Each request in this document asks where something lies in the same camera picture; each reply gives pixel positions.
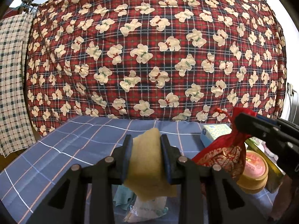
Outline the red embroidered drawstring pouch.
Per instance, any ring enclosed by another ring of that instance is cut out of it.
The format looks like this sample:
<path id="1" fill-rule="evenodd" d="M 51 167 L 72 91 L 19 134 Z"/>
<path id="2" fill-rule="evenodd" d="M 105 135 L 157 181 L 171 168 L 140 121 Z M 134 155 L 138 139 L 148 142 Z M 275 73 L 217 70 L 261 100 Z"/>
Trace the red embroidered drawstring pouch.
<path id="1" fill-rule="evenodd" d="M 216 138 L 208 147 L 199 152 L 192 161 L 198 165 L 212 167 L 214 164 L 220 165 L 233 180 L 238 181 L 242 176 L 246 165 L 245 141 L 251 135 L 237 130 L 235 119 L 241 113 L 256 116 L 257 113 L 241 107 L 233 108 L 233 114 L 229 115 L 226 111 L 216 108 L 217 113 L 223 113 L 231 121 L 232 131 L 227 135 Z"/>

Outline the teal cloth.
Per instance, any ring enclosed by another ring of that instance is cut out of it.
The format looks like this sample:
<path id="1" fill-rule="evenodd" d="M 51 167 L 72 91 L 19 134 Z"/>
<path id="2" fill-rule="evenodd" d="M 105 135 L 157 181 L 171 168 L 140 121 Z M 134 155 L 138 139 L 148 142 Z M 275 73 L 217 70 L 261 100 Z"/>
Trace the teal cloth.
<path id="1" fill-rule="evenodd" d="M 128 187 L 121 185 L 118 186 L 117 191 L 113 198 L 115 207 L 128 211 L 131 209 L 136 200 L 136 194 Z"/>

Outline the yellow sponge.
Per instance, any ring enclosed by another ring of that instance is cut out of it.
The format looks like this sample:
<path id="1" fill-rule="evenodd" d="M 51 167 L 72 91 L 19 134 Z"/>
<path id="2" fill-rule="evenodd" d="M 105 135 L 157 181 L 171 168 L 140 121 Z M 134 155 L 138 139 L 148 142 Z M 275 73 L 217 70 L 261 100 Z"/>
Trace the yellow sponge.
<path id="1" fill-rule="evenodd" d="M 124 186 L 143 201 L 156 197 L 176 197 L 175 186 L 168 183 L 161 151 L 160 132 L 151 128 L 133 139 Z"/>

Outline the cotton swab packet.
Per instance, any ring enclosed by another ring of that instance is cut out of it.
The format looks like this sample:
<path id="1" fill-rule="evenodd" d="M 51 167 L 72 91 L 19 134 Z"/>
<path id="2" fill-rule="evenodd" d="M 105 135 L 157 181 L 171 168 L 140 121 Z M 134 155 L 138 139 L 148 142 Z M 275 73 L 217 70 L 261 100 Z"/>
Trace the cotton swab packet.
<path id="1" fill-rule="evenodd" d="M 124 222 L 137 223 L 165 216 L 168 212 L 166 202 L 167 197 L 156 197 L 146 202 L 142 202 L 136 197 L 134 204 L 129 207 L 128 213 L 124 217 Z"/>

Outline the gold rectangular tin box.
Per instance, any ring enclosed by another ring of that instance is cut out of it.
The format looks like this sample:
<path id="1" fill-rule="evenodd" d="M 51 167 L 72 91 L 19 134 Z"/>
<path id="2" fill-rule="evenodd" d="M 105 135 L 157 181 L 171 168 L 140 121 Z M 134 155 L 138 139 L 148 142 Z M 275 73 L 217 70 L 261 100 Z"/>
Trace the gold rectangular tin box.
<path id="1" fill-rule="evenodd" d="M 266 146 L 266 143 L 256 137 L 246 140 L 247 150 L 253 150 L 263 157 L 268 165 L 268 180 L 266 182 L 266 189 L 270 193 L 275 193 L 283 182 L 285 172 L 277 166 L 278 156 L 272 153 Z"/>

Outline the round gold tin pink lid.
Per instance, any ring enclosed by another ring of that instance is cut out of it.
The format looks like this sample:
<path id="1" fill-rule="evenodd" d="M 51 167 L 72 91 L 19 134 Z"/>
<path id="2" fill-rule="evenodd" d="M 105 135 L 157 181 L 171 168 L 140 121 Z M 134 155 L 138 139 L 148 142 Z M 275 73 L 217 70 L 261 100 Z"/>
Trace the round gold tin pink lid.
<path id="1" fill-rule="evenodd" d="M 245 168 L 237 184 L 245 193 L 257 194 L 265 188 L 268 172 L 265 159 L 258 153 L 247 150 Z"/>

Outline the blue plaid tablecloth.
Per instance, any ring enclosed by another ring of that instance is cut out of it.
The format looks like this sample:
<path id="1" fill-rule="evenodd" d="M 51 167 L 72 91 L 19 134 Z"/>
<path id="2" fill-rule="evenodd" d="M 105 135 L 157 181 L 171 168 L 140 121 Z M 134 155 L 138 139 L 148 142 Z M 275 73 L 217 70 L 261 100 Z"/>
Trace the blue plaid tablecloth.
<path id="1" fill-rule="evenodd" d="M 26 223 L 53 185 L 73 165 L 96 164 L 150 128 L 166 134 L 172 146 L 193 158 L 203 149 L 202 124 L 77 116 L 31 145 L 1 172 L 1 201 L 17 223 Z"/>

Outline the tissue box green dots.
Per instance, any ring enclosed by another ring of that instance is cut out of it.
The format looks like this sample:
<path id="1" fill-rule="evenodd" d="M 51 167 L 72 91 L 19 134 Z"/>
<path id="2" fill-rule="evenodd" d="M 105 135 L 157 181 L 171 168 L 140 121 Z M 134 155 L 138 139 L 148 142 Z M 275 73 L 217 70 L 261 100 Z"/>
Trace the tissue box green dots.
<path id="1" fill-rule="evenodd" d="M 230 134 L 232 129 L 227 124 L 205 124 L 200 135 L 203 146 L 208 147 L 219 136 Z"/>

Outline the beige green checked cloth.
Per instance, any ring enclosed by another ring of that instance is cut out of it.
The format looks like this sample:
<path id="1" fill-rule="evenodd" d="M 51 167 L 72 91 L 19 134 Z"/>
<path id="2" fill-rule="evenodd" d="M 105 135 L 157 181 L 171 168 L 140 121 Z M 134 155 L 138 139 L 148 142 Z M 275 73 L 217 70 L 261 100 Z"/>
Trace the beige green checked cloth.
<path id="1" fill-rule="evenodd" d="M 35 140 L 24 96 L 25 61 L 34 14 L 1 20 L 1 155 Z"/>

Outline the red plaid bear quilt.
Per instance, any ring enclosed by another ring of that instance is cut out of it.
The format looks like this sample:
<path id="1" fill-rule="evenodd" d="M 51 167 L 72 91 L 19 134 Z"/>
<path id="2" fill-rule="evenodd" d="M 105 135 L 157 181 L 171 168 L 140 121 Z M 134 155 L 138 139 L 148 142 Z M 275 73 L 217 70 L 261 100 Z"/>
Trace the red plaid bear quilt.
<path id="1" fill-rule="evenodd" d="M 29 118 L 42 136 L 78 115 L 277 118 L 285 46 L 266 0 L 48 0 L 28 45 Z"/>

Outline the wall power socket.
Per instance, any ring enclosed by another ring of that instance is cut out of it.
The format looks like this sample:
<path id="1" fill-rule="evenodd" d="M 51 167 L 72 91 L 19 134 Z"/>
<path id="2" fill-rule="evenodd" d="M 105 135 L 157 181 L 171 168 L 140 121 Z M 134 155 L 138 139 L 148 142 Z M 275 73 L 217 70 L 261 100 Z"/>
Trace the wall power socket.
<path id="1" fill-rule="evenodd" d="M 293 94 L 294 94 L 293 85 L 291 83 L 287 83 L 287 93 L 290 96 L 293 96 Z"/>

